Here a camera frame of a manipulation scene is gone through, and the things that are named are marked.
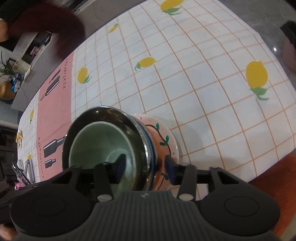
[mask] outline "tablecloth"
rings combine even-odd
[[[63,61],[19,124],[18,158],[32,155],[37,181],[62,171],[71,123],[100,105],[159,119],[180,162],[245,181],[295,148],[295,89],[260,35],[217,0],[148,0]]]

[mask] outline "yellow lemon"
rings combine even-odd
[[[180,9],[176,6],[180,5],[182,2],[183,0],[166,0],[160,5],[160,9],[170,16],[176,15],[179,14],[177,11]]]
[[[87,68],[82,67],[81,70],[78,73],[77,81],[80,84],[85,84],[87,83],[91,78],[89,75],[87,75],[88,71]]]
[[[32,123],[33,116],[34,116],[34,109],[31,111],[31,114],[30,114],[30,124]]]
[[[117,29],[119,26],[119,24],[115,24],[110,30],[109,30],[109,33],[112,33],[115,29]]]
[[[156,63],[156,60],[154,58],[152,57],[144,58],[137,63],[137,65],[135,66],[135,70],[137,71],[137,69],[147,68],[153,65],[154,63]]]
[[[268,80],[267,71],[261,61],[250,62],[246,67],[246,78],[251,91],[257,96],[259,100],[268,100],[269,98],[262,98],[267,89],[262,88]]]

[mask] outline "cup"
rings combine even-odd
[[[119,184],[112,184],[113,194],[130,190],[135,177],[135,152],[127,134],[116,125],[98,121],[88,124],[76,135],[69,153],[69,167],[92,169],[103,162],[115,162],[126,155],[126,169]]]

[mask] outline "pink object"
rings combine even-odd
[[[293,44],[290,43],[289,39],[285,36],[284,48],[282,57],[285,64],[293,71],[296,71],[296,50]]]
[[[21,182],[15,183],[15,190],[19,190],[21,187],[23,187]]]
[[[71,53],[56,68],[39,91],[36,149],[40,181],[48,180],[63,171],[63,145],[56,145],[52,154],[47,157],[44,157],[44,148],[49,143],[57,143],[67,134],[71,125],[73,55],[74,53]],[[49,160],[55,162],[45,166],[45,162]]]

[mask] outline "gold vase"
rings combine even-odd
[[[12,84],[9,81],[4,81],[0,85],[0,98],[4,100],[11,100],[15,97],[15,93],[11,91]]]

